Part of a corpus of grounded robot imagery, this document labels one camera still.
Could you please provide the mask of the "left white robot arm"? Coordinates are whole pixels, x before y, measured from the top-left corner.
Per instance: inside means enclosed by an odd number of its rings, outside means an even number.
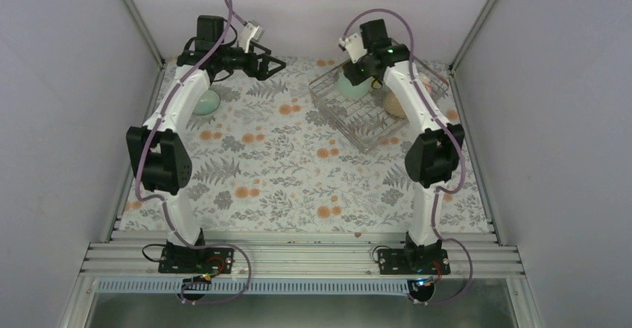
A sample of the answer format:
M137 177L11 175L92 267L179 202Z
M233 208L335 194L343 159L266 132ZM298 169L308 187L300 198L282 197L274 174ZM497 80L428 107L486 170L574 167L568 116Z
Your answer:
M141 202L156 201L168 227L164 257L178 254L177 261L190 272L207 262L203 230L195 222L186 187L192 176L192 160L179 132L216 75L243 72L258 81L267 80L286 67L271 50L259 44L262 26L241 22L234 40L226 42L235 27L230 19L200 15L196 34L177 57L171 88L140 127L126 132L127 149L134 172L134 194Z

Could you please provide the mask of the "pale green pink-base bowl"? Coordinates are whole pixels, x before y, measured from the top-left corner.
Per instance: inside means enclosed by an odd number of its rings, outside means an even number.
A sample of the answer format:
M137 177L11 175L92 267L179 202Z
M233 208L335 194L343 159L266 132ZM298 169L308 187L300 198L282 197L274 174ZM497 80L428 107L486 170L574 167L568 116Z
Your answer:
M221 104L221 97L214 90L207 90L199 98L196 103L192 114L194 116L210 116L217 111Z

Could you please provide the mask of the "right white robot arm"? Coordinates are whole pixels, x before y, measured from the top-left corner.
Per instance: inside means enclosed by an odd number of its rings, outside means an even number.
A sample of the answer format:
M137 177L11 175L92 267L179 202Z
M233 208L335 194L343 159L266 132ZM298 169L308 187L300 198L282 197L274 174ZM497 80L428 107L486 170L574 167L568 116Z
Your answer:
M437 232L440 198L462 158L464 130L448 124L420 79L407 45L394 43L382 19L365 22L356 34L344 34L339 46L349 55L344 76L353 85L381 81L396 97L416 137L405 155L405 171L414 183L414 218L405 237L405 267L423 273L442 261Z

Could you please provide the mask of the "yellow bowl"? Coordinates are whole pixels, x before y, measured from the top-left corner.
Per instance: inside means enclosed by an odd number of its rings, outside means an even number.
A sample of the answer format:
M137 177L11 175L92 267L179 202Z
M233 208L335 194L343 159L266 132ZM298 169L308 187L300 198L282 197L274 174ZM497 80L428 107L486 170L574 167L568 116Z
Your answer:
M374 79L371 88L372 89L381 89L383 87L383 83L380 80Z

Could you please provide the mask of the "celadon green bowl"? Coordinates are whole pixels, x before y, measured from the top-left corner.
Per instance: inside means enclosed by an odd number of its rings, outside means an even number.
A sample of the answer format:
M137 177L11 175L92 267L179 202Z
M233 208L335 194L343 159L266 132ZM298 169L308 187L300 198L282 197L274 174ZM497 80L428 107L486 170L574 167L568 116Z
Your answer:
M347 99L358 100L371 91L372 81L373 77L369 77L360 84L353 85L345 74L340 71L335 80L334 89Z

